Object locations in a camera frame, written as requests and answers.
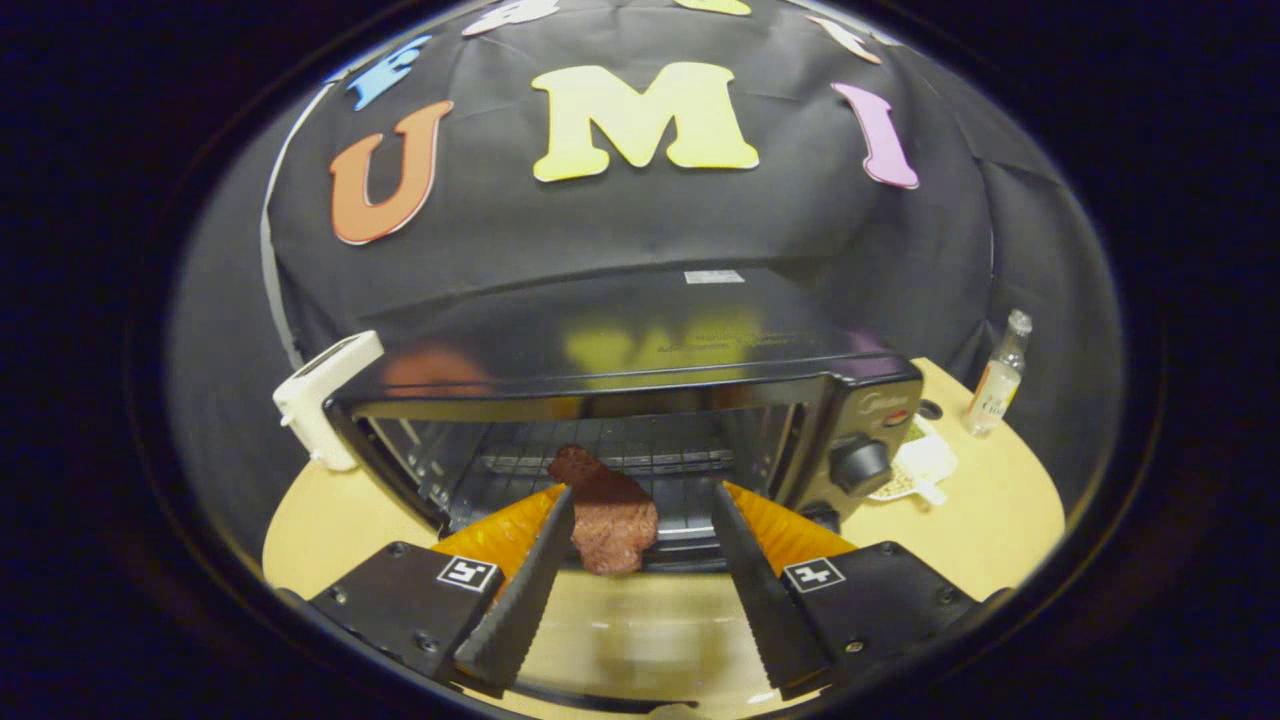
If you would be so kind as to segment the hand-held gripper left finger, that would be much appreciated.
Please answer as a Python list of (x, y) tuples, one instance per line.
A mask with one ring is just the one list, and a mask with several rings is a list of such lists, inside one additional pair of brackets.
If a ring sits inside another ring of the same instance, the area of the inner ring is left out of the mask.
[(506, 691), (541, 624), (573, 524), (572, 491), (553, 486), (433, 547), (392, 542), (308, 603), (420, 676)]

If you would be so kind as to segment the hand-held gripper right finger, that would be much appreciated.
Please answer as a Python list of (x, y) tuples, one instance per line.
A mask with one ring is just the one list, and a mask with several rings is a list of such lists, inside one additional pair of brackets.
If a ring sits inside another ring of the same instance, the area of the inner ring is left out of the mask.
[(896, 542), (856, 547), (726, 480), (712, 486), (712, 524), (768, 682), (786, 700), (902, 674), (986, 607)]

